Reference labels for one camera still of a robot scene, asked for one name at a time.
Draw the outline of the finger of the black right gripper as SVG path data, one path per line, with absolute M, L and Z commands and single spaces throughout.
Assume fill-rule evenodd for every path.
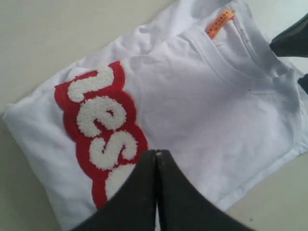
M 308 74 L 305 74 L 303 77 L 299 78 L 297 82 L 303 91 L 308 94 Z
M 307 57 L 308 14 L 273 38 L 269 46 L 278 57 Z

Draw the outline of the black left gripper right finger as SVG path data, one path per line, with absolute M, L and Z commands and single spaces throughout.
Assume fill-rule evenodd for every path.
M 249 231 L 204 198 L 168 150 L 156 152 L 158 213 L 162 231 Z

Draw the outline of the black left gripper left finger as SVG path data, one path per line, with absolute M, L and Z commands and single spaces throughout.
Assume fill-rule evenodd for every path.
M 155 151 L 143 152 L 117 193 L 75 231 L 154 231 L 156 214 Z

